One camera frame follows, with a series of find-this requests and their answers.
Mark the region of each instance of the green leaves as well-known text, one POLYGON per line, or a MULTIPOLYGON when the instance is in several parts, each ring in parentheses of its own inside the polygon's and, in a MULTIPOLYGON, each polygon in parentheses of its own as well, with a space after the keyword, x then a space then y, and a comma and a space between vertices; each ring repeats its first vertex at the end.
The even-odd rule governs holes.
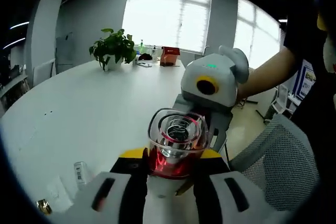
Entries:
POLYGON ((110 55, 115 56, 115 62, 117 63, 121 58, 125 59, 125 63, 131 63, 136 56, 134 51, 134 42, 132 41, 132 35, 124 35, 125 30, 120 29, 116 33, 113 33, 113 29, 104 28, 101 30, 104 33, 110 32, 110 35, 103 39, 94 42, 93 46, 89 48, 90 55, 93 55, 96 61, 105 71, 105 66, 110 60, 110 55))
POLYGON ((114 32, 113 29, 111 29, 111 28, 104 28, 101 31, 103 31, 104 33, 108 33, 108 32, 113 33, 114 32))
POLYGON ((94 50, 94 47, 93 47, 93 46, 89 48, 89 53, 90 53, 90 55, 93 54, 93 50, 94 50))
POLYGON ((116 59, 115 59, 115 60, 116 60, 115 62, 117 63, 117 62, 120 60, 121 55, 115 55, 114 57, 116 58, 116 59))

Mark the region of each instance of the glass cup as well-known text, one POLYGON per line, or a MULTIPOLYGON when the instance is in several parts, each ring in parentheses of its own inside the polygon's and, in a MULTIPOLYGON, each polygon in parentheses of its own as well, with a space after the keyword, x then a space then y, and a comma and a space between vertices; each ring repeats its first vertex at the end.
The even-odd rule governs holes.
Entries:
POLYGON ((205 119, 193 112, 158 110, 149 125, 148 136, 152 175, 164 178, 187 177, 209 146, 205 119))

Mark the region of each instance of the white robotic device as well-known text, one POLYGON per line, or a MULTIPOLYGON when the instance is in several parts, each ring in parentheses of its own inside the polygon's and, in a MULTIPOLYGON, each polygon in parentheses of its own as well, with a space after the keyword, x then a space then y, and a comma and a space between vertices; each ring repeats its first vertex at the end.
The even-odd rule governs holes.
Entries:
POLYGON ((247 78, 245 54, 236 48, 220 46, 219 54, 207 55, 186 67, 181 81, 182 95, 188 100, 202 101, 205 106, 217 103, 219 109, 221 105, 229 108, 236 102, 237 83, 244 83, 247 78))
POLYGON ((248 75, 245 54, 226 46, 220 46, 218 54, 192 61, 185 69, 181 81, 182 94, 176 98, 173 108, 188 112, 198 107, 207 111, 209 137, 217 135, 213 146, 217 152, 221 151, 226 141, 238 84, 245 83, 248 75))

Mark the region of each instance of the small bottle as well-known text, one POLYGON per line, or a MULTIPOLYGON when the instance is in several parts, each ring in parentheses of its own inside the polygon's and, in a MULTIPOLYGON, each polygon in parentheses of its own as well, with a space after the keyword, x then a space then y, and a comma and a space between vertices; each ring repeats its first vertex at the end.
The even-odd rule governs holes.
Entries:
POLYGON ((143 40, 141 40, 141 43, 140 43, 140 54, 143 54, 145 52, 145 48, 143 46, 143 40))
POLYGON ((76 162, 73 167, 75 168, 75 177, 79 190, 83 190, 85 185, 92 179, 88 166, 85 162, 76 162))
POLYGON ((156 62, 158 59, 157 59, 157 55, 156 55, 156 47, 154 45, 153 49, 152 49, 152 59, 154 62, 156 62))

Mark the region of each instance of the white chair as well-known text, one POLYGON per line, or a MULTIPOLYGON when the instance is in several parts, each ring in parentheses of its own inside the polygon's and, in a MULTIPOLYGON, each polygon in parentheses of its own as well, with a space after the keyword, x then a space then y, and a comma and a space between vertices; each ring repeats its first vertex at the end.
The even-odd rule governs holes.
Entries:
POLYGON ((52 59, 35 67, 33 70, 33 87, 51 78, 51 76, 53 75, 54 67, 55 59, 52 59))
POLYGON ((280 114, 229 165, 262 189, 277 210, 296 210, 319 180, 307 136, 280 114))
POLYGON ((283 114, 286 110, 291 114, 293 113, 287 108, 287 99, 288 99, 288 88, 285 85, 278 86, 277 97, 274 102, 271 103, 271 106, 275 109, 278 114, 283 114))

